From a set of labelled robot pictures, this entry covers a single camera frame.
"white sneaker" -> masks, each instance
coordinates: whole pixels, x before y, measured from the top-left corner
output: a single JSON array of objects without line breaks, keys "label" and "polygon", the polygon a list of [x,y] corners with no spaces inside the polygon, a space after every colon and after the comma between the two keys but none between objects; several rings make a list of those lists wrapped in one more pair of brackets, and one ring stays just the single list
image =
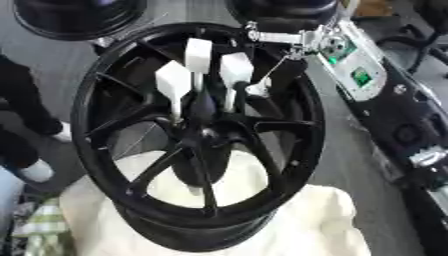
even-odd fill
[{"label": "white sneaker", "polygon": [[49,181],[54,171],[49,164],[42,159],[39,159],[35,164],[25,169],[20,169],[19,172],[30,181],[42,183]]},{"label": "white sneaker", "polygon": [[60,142],[72,142],[72,131],[70,129],[70,124],[61,122],[62,131],[58,134],[53,135],[52,137],[59,140]]}]

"wheel hub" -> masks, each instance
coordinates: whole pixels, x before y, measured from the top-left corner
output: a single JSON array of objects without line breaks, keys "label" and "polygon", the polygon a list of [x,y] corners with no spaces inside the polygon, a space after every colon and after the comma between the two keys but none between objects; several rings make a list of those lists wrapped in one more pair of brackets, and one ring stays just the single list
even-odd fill
[{"label": "wheel hub", "polygon": [[[213,61],[204,89],[182,99],[183,115],[175,122],[169,102],[156,90],[154,73],[172,60],[183,63],[184,45],[192,37],[213,41]],[[249,56],[254,81],[278,63],[278,56],[245,41],[238,29],[207,23],[166,25],[134,34],[106,52],[86,75],[75,100],[74,143],[88,174],[131,227],[165,247],[213,251],[251,237],[303,188],[323,148],[323,110],[300,71],[302,63],[287,63],[272,74],[270,98],[252,98],[245,93],[247,85],[235,86],[235,111],[223,110],[219,60],[229,52]],[[143,122],[163,131],[167,143],[159,150],[165,153],[128,179],[113,161],[113,142],[123,129]],[[265,136],[274,138],[279,150]],[[259,161],[267,185],[225,205],[215,188],[225,179],[235,150]],[[202,207],[173,204],[148,192],[167,169],[181,185],[201,191]]]}]

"concrete floor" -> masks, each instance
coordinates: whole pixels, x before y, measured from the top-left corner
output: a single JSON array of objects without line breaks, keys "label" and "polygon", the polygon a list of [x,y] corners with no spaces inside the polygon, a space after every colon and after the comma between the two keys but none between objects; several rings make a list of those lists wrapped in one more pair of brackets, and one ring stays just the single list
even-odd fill
[{"label": "concrete floor", "polygon": [[[226,11],[222,0],[149,2],[151,8],[138,24],[147,24],[154,19],[155,25],[184,21],[237,24]],[[421,24],[405,2],[397,1],[395,4],[399,5],[397,10],[403,12],[406,19]],[[392,33],[399,25],[393,22],[381,26],[386,27],[387,31],[374,36]],[[17,25],[10,1],[4,0],[0,2],[0,45],[10,58],[33,69],[48,109],[61,120],[69,121],[71,104],[80,80],[96,59],[88,44],[51,41],[31,35]],[[404,56],[409,55],[409,50],[397,49],[395,56],[400,57],[403,65],[408,65],[409,59]],[[428,59],[416,78],[432,87],[442,101],[448,100],[448,87],[442,78],[447,71],[448,68],[436,60]],[[356,226],[364,233],[372,255],[422,256],[399,192],[379,174],[379,167],[371,158],[367,134],[353,128],[347,121],[350,114],[336,94],[334,81],[323,74],[316,63],[311,63],[309,75],[321,94],[327,118],[326,147],[311,183],[338,187],[352,196],[358,209]],[[11,130],[28,137],[39,148],[42,158],[57,170],[57,178],[47,186],[50,192],[61,191],[84,173],[71,145],[60,145],[26,131],[13,114],[1,113],[0,120]]]}]

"white plastic block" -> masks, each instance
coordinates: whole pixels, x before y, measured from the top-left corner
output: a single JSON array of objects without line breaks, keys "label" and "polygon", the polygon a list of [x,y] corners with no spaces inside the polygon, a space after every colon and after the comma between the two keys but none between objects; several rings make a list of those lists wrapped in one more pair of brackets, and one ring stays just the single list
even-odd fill
[{"label": "white plastic block", "polygon": [[232,88],[237,82],[250,83],[254,66],[243,52],[224,55],[221,58],[220,75],[227,88]]},{"label": "white plastic block", "polygon": [[208,74],[212,59],[213,42],[190,38],[185,50],[185,66],[195,73]]},{"label": "white plastic block", "polygon": [[191,72],[176,61],[156,71],[157,89],[171,101],[191,91]]}]

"robotic arm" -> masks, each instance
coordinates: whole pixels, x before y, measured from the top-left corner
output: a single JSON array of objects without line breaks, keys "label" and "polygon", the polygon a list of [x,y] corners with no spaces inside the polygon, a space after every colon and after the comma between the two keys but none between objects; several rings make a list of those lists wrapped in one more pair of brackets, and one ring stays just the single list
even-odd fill
[{"label": "robotic arm", "polygon": [[400,170],[394,182],[430,189],[447,184],[448,115],[432,92],[389,60],[363,30],[348,19],[296,34],[258,27],[246,26],[251,41],[290,45],[287,58],[311,55],[321,63],[352,113]]}]

